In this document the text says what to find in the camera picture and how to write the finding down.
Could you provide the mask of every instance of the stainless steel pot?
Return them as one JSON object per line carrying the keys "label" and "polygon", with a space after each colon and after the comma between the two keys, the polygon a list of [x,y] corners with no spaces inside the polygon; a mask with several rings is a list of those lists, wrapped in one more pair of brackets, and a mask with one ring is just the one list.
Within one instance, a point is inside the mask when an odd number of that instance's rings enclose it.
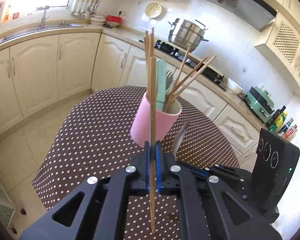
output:
{"label": "stainless steel pot", "polygon": [[201,41],[208,41],[203,38],[204,31],[207,29],[201,22],[199,23],[204,26],[204,29],[185,19],[177,18],[173,23],[169,21],[168,23],[171,25],[168,38],[169,42],[183,49],[190,47],[190,52],[193,52]]}

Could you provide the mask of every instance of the caster wheel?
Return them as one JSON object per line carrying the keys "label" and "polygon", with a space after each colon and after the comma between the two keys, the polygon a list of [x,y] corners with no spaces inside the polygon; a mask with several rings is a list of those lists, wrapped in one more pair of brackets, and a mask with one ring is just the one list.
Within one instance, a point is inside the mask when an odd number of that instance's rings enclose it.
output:
{"label": "caster wheel", "polygon": [[22,209],[20,209],[20,213],[22,214],[22,215],[26,215],[27,214],[27,212],[22,208]]}

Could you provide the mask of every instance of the polka dot tablecloth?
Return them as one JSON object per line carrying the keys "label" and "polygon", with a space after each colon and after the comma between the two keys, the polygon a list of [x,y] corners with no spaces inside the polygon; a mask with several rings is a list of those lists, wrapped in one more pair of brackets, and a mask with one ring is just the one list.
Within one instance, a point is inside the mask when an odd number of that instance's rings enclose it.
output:
{"label": "polka dot tablecloth", "polygon": [[[144,87],[132,86],[101,90],[72,109],[32,182],[47,210],[87,177],[109,177],[143,151],[129,132],[144,92]],[[239,167],[215,124],[184,99],[178,100],[183,110],[163,139],[162,150],[171,152],[176,133],[190,122],[179,160],[200,168],[215,163]],[[180,239],[176,197],[157,194],[155,198],[156,233],[151,233],[149,197],[130,197],[125,240]]]}

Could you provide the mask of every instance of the sink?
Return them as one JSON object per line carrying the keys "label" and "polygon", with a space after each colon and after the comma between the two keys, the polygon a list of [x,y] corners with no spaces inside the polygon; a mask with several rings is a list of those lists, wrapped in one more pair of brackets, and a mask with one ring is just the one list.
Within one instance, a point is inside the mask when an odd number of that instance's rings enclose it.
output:
{"label": "sink", "polygon": [[78,27],[83,27],[82,25],[74,24],[74,23],[64,23],[64,24],[45,24],[43,28],[41,26],[35,26],[31,28],[27,28],[21,31],[17,31],[14,33],[11,33],[7,36],[5,36],[1,41],[0,44],[9,40],[12,40],[17,37],[21,37],[26,34],[30,33],[35,33],[35,32],[40,32],[40,31],[45,31],[45,30],[52,30],[52,29],[60,29],[60,28],[78,28]]}

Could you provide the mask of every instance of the faucet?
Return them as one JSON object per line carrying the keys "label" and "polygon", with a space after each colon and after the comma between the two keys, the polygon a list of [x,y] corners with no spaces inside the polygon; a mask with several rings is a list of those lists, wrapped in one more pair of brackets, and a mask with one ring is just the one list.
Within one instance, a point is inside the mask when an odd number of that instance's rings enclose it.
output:
{"label": "faucet", "polygon": [[44,23],[46,22],[46,20],[50,17],[48,16],[46,18],[46,13],[47,13],[47,10],[50,8],[49,5],[46,5],[45,7],[37,7],[37,10],[36,11],[41,11],[41,10],[44,10],[44,13],[43,13],[43,16],[42,16],[42,19],[41,19],[41,25],[40,25],[40,28],[43,29],[44,28]]}

